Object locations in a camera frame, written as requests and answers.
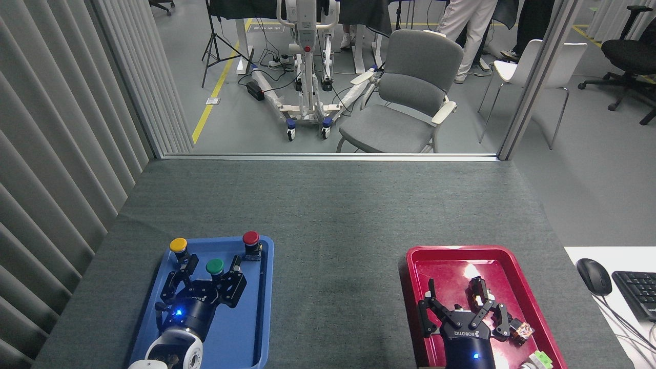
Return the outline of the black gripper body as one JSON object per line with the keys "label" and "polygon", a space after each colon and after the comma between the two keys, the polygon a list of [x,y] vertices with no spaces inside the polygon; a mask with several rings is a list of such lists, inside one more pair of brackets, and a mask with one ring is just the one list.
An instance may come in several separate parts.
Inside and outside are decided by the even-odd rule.
{"label": "black gripper body", "polygon": [[188,330],[204,342],[218,305],[218,292],[213,286],[183,288],[162,323],[162,329]]}
{"label": "black gripper body", "polygon": [[467,310],[440,314],[446,368],[496,368],[489,327],[482,322],[469,326],[476,316]]}

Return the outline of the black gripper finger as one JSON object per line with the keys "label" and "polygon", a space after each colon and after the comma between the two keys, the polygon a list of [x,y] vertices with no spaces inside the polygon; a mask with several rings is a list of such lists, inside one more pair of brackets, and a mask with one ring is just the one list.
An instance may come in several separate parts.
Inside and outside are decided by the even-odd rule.
{"label": "black gripper finger", "polygon": [[510,318],[507,308],[499,303],[486,282],[480,276],[476,276],[468,284],[468,303],[474,318],[468,323],[469,329],[478,329],[482,325],[483,318],[492,311],[495,317],[494,336],[500,341],[510,338]]}
{"label": "black gripper finger", "polygon": [[235,255],[229,270],[218,278],[218,303],[235,308],[247,284],[248,281],[241,270],[241,257]]}
{"label": "black gripper finger", "polygon": [[176,291],[180,282],[183,282],[186,288],[191,287],[195,268],[199,262],[196,254],[189,254],[185,257],[177,257],[177,269],[171,271],[166,278],[162,287],[160,297],[165,304],[172,304],[176,298]]}
{"label": "black gripper finger", "polygon": [[455,327],[455,320],[453,318],[453,311],[447,309],[443,304],[436,299],[435,282],[434,279],[428,281],[428,294],[424,299],[419,300],[417,303],[420,326],[424,338],[436,334],[438,331],[437,325],[428,317],[428,310],[433,311],[434,315],[442,322],[447,322],[452,327]]}

